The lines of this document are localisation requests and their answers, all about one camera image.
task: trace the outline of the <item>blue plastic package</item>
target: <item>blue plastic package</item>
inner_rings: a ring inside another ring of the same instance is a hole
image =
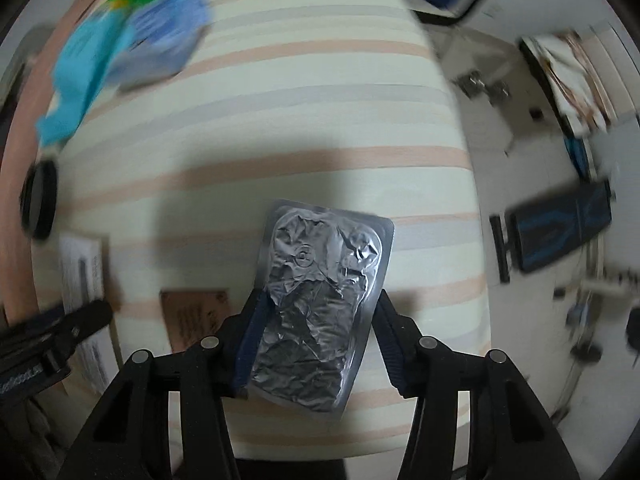
[[[206,0],[155,0],[142,7],[127,23],[131,47],[113,59],[105,83],[132,87],[175,75],[210,23]]]
[[[82,22],[60,51],[52,82],[60,104],[36,123],[42,146],[72,136],[100,92],[110,60],[130,45],[122,32],[126,9],[95,12]]]

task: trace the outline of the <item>crumpled foil surface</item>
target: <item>crumpled foil surface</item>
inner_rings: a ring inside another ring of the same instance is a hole
[[[258,348],[256,386],[315,412],[332,410],[381,252],[372,228],[330,212],[292,209],[276,222],[266,285],[276,313]]]

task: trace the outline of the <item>striped bed sheet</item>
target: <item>striped bed sheet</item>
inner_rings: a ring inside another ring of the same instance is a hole
[[[487,352],[474,176],[452,95],[402,0],[210,2],[214,24],[185,70],[105,89],[60,154],[55,229],[105,239],[123,358],[170,352],[161,288],[226,288],[242,307],[276,198],[393,219],[385,288],[396,308],[455,350]],[[59,293],[52,245],[33,249],[40,302]],[[225,412],[236,456],[320,460],[404,447],[414,405],[391,387],[371,335],[340,421],[260,399],[225,400]],[[460,394],[460,425],[468,410]]]

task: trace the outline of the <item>silver foil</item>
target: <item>silver foil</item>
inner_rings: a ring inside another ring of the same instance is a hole
[[[341,412],[369,335],[393,224],[291,203],[280,204],[271,223],[258,279],[276,309],[253,384],[281,404]]]

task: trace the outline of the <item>brown card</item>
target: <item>brown card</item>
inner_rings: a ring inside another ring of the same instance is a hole
[[[231,314],[226,290],[163,290],[160,303],[174,352],[216,333]]]

